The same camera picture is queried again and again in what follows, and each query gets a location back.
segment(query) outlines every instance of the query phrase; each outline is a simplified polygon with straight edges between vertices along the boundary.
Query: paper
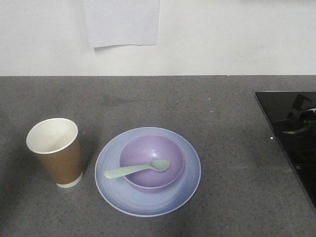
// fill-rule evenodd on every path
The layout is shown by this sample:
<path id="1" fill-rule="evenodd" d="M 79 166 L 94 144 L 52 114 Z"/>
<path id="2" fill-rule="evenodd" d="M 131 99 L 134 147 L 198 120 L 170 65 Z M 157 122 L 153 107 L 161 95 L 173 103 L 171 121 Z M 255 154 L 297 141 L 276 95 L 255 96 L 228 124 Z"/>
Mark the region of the paper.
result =
<path id="1" fill-rule="evenodd" d="M 83 0 L 91 47 L 156 45 L 159 0 Z"/>

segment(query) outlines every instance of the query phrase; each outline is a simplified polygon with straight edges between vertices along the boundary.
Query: plate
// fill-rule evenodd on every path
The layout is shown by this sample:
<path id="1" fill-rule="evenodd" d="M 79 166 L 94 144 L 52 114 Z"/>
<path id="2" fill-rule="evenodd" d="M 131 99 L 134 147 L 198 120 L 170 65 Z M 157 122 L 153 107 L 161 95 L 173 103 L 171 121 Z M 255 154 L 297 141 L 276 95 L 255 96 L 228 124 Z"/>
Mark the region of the plate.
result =
<path id="1" fill-rule="evenodd" d="M 157 134 L 176 143 L 184 156 L 185 167 L 180 177 L 166 190 L 143 193 L 131 187 L 123 178 L 107 179 L 104 170 L 119 167 L 119 156 L 133 139 Z M 195 193 L 201 177 L 197 153 L 182 136 L 158 127 L 140 127 L 113 138 L 101 151 L 95 165 L 95 182 L 101 196 L 115 209 L 132 216 L 155 217 L 170 213 L 183 206 Z"/>

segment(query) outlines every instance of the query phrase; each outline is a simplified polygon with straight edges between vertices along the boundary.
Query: paper cup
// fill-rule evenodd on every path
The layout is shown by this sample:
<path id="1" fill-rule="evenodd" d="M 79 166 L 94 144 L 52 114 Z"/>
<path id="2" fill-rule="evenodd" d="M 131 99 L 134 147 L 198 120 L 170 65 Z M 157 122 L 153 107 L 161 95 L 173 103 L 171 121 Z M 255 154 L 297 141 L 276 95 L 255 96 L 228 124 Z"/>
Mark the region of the paper cup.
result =
<path id="1" fill-rule="evenodd" d="M 66 118 L 51 118 L 36 124 L 26 138 L 28 148 L 61 188 L 76 185 L 83 166 L 77 139 L 78 128 Z"/>

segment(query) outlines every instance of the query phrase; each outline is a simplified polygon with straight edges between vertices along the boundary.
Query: cup rim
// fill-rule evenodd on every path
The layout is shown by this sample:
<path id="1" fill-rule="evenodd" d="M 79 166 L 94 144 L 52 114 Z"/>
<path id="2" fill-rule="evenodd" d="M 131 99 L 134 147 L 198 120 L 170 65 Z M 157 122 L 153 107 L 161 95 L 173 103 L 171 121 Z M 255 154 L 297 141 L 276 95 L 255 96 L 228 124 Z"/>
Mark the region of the cup rim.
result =
<path id="1" fill-rule="evenodd" d="M 50 120 L 66 120 L 66 121 L 70 122 L 72 125 L 75 126 L 76 135 L 74 136 L 74 138 L 73 138 L 69 143 L 67 143 L 66 145 L 64 145 L 63 147 L 61 147 L 61 148 L 59 148 L 59 149 L 57 149 L 57 150 L 50 151 L 50 152 L 35 151 L 34 149 L 32 149 L 32 148 L 30 147 L 30 144 L 29 144 L 29 139 L 30 139 L 31 133 L 32 133 L 32 131 L 34 130 L 34 128 L 36 128 L 36 127 L 40 126 L 42 123 L 48 122 L 48 121 L 50 121 Z M 27 137 L 26 137 L 26 145 L 27 145 L 27 147 L 30 149 L 30 151 L 32 151 L 32 152 L 34 152 L 34 153 L 36 153 L 36 154 L 48 155 L 48 154 L 53 154 L 53 153 L 62 151 L 63 149 L 69 147 L 69 146 L 75 141 L 75 139 L 76 139 L 77 137 L 78 137 L 78 127 L 77 127 L 77 125 L 75 124 L 75 122 L 73 122 L 73 121 L 71 121 L 70 119 L 67 119 L 67 118 L 49 118 L 49 119 L 45 119 L 45 120 L 43 120 L 43 121 L 41 121 L 41 122 L 38 122 L 37 124 L 35 124 L 35 125 L 31 128 L 31 130 L 29 131 L 29 133 L 28 133 L 28 135 L 27 135 Z"/>

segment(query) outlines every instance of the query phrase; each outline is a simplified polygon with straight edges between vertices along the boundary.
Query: purple bowl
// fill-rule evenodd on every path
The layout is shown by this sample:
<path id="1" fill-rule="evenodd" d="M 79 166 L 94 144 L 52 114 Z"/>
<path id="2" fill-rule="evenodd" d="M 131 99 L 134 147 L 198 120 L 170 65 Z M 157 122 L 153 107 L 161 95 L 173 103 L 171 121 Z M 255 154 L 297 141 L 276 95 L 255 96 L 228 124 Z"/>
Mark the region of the purple bowl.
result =
<path id="1" fill-rule="evenodd" d="M 170 139 L 160 135 L 145 135 L 129 142 L 119 158 L 120 167 L 150 163 L 154 159 L 167 159 L 170 167 L 157 172 L 151 169 L 126 175 L 127 181 L 137 190 L 157 192 L 173 183 L 184 168 L 184 158 L 180 148 Z"/>

